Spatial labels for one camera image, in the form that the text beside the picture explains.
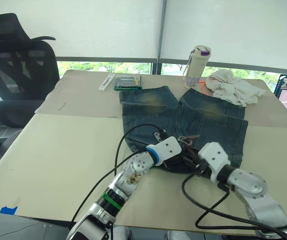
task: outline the black cable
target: black cable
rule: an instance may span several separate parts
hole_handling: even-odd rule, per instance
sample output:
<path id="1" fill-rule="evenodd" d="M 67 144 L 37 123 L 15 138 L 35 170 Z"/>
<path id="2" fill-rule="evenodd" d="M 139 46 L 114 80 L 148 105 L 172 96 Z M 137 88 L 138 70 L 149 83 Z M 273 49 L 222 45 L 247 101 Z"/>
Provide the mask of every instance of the black cable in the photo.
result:
<path id="1" fill-rule="evenodd" d="M 132 130 L 136 129 L 136 128 L 139 128 L 139 127 L 143 127 L 143 126 L 150 126 L 150 127 L 154 127 L 155 129 L 157 129 L 159 131 L 159 133 L 164 133 L 164 131 L 158 127 L 157 125 L 154 125 L 154 124 L 140 124 L 140 125 L 137 125 L 137 126 L 134 126 L 132 128 L 130 128 L 128 131 L 125 132 L 125 134 L 122 136 L 122 138 L 120 139 L 120 142 L 119 142 L 119 145 L 118 145 L 118 148 L 117 148 L 117 152 L 115 154 L 115 158 L 114 158 L 114 167 L 117 166 L 117 161 L 118 161 L 118 155 L 119 155 L 119 150 L 120 150 L 120 146 L 121 144 L 123 143 L 123 140 L 125 139 L 125 137 L 128 135 L 128 133 L 130 133 Z M 116 176 L 117 175 L 117 169 L 114 170 L 114 175 Z"/>
<path id="2" fill-rule="evenodd" d="M 217 207 L 219 204 L 221 204 L 230 194 L 229 188 L 227 186 L 225 186 L 223 183 L 219 182 L 217 184 L 218 188 L 220 188 L 221 190 L 223 190 L 225 192 L 225 195 L 220 198 L 219 201 L 217 201 L 214 205 L 212 205 L 209 209 L 214 209 L 215 207 Z M 212 226 L 201 226 L 199 225 L 199 223 L 201 222 L 201 220 L 208 214 L 209 209 L 207 211 L 205 211 L 195 222 L 195 226 L 199 229 L 208 229 L 208 227 L 212 227 Z"/>
<path id="3" fill-rule="evenodd" d="M 138 141 L 138 140 L 135 140 L 135 139 L 133 139 L 133 138 L 130 138 L 130 139 L 131 139 L 131 141 L 140 143 L 140 144 L 144 145 L 145 147 L 149 145 L 149 143 L 146 143 L 146 142 L 143 142 L 143 141 Z"/>
<path id="4" fill-rule="evenodd" d="M 77 216 L 77 214 L 79 213 L 80 209 L 82 208 L 82 206 L 85 204 L 85 202 L 87 201 L 87 199 L 89 198 L 89 196 L 93 193 L 93 191 L 95 190 L 95 188 L 101 183 L 102 180 L 104 180 L 107 176 L 109 176 L 114 170 L 116 170 L 117 168 L 119 168 L 124 162 L 126 162 L 129 158 L 131 158 L 132 156 L 138 154 L 139 151 L 134 152 L 133 154 L 129 155 L 128 157 L 126 157 L 121 163 L 119 163 L 116 167 L 114 167 L 113 169 L 111 169 L 109 172 L 107 172 L 102 178 L 99 179 L 99 181 L 97 181 L 97 183 L 92 187 L 92 189 L 90 190 L 90 192 L 87 194 L 87 196 L 84 198 L 84 200 L 82 201 L 82 203 L 80 204 L 80 206 L 78 207 L 77 211 L 75 212 L 71 222 L 70 222 L 70 226 L 69 229 L 71 230 L 73 225 L 74 225 L 74 221 L 75 218 Z"/>
<path id="5" fill-rule="evenodd" d="M 194 200 L 187 192 L 186 192 L 186 189 L 185 189 L 185 185 L 186 183 L 194 176 L 195 174 L 192 173 L 190 174 L 181 184 L 181 190 L 183 192 L 183 194 L 185 195 L 185 197 L 187 199 L 189 199 L 193 204 L 197 205 L 198 207 L 206 210 L 207 212 L 209 213 L 212 213 L 212 214 L 216 214 L 220 217 L 223 217 L 223 218 L 227 218 L 227 219 L 230 219 L 230 220 L 234 220 L 234 221 L 238 221 L 238 222 L 241 222 L 241 223 L 246 223 L 246 224 L 251 224 L 251 225 L 255 225 L 255 226 L 212 226 L 211 228 L 209 229 L 216 229 L 216 230 L 220 230 L 220 229 L 242 229 L 242 230 L 266 230 L 266 231 L 271 231 L 271 232 L 274 232 L 276 234 L 278 234 L 280 237 L 284 238 L 287 240 L 287 234 L 284 233 L 283 231 L 277 229 L 277 228 L 274 228 L 274 227 L 271 227 L 271 226 L 268 226 L 268 225 L 265 225 L 263 223 L 260 223 L 260 222 L 256 222 L 256 221 L 252 221 L 252 220 L 248 220 L 248 219 L 245 219 L 245 218 L 241 218 L 241 217 L 237 217 L 237 216 L 232 216 L 232 215 L 229 215 L 229 214 L 225 214 L 223 212 L 220 212 L 220 211 L 216 211 L 216 210 L 213 210 L 211 208 L 208 208 L 204 205 L 202 205 L 201 203 L 197 202 L 196 200 Z"/>
<path id="6" fill-rule="evenodd" d="M 111 226 L 111 230 L 110 230 L 110 240 L 114 240 L 114 225 Z"/>

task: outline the blue ring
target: blue ring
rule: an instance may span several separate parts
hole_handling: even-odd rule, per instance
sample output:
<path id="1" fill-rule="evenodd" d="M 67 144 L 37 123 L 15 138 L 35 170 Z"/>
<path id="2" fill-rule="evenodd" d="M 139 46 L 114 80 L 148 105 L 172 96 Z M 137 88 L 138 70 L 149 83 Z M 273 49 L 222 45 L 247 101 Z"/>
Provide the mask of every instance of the blue ring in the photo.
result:
<path id="1" fill-rule="evenodd" d="M 156 151 L 153 150 L 153 149 L 150 148 L 150 147 L 147 147 L 147 150 L 149 150 L 150 152 L 152 152 L 153 155 L 155 156 L 155 158 L 156 158 L 156 163 L 155 163 L 155 164 L 159 163 L 159 157 L 158 157 L 158 154 L 156 153 Z"/>

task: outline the blue tape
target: blue tape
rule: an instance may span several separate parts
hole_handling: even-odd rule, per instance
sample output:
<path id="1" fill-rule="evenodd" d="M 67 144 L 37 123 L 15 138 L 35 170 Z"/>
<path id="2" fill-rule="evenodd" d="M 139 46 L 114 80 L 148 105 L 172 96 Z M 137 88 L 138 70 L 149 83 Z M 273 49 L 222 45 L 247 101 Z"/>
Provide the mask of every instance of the blue tape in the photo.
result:
<path id="1" fill-rule="evenodd" d="M 4 206 L 0 209 L 0 213 L 1 214 L 15 215 L 17 208 L 18 208 L 18 206 L 14 207 L 14 208 L 9 208 L 9 207 Z"/>
<path id="2" fill-rule="evenodd" d="M 149 150 L 150 152 L 152 152 L 153 155 L 155 156 L 155 158 L 156 158 L 156 163 L 155 163 L 155 164 L 159 163 L 159 157 L 158 157 L 158 154 L 156 153 L 156 151 L 153 150 L 153 149 L 150 148 L 150 147 L 147 147 L 147 150 Z"/>

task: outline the white cloth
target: white cloth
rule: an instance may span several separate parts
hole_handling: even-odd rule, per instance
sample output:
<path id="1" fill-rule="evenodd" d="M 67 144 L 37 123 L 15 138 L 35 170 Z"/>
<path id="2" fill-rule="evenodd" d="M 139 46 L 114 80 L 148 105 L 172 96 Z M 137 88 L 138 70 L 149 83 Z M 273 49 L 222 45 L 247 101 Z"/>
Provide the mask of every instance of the white cloth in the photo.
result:
<path id="1" fill-rule="evenodd" d="M 207 77 L 205 84 L 213 91 L 213 97 L 243 107 L 247 104 L 257 104 L 258 97 L 266 92 L 235 77 L 232 71 L 226 69 L 212 73 Z"/>

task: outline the purple bottle cap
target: purple bottle cap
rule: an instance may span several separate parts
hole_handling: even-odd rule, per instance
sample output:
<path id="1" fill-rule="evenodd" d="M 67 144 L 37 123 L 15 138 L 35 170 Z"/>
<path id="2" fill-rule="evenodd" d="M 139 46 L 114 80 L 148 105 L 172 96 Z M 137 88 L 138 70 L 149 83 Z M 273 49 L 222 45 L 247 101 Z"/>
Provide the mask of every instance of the purple bottle cap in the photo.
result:
<path id="1" fill-rule="evenodd" d="M 210 51 L 205 47 L 205 50 L 201 50 L 199 47 L 197 49 L 200 51 L 201 56 L 209 56 Z"/>

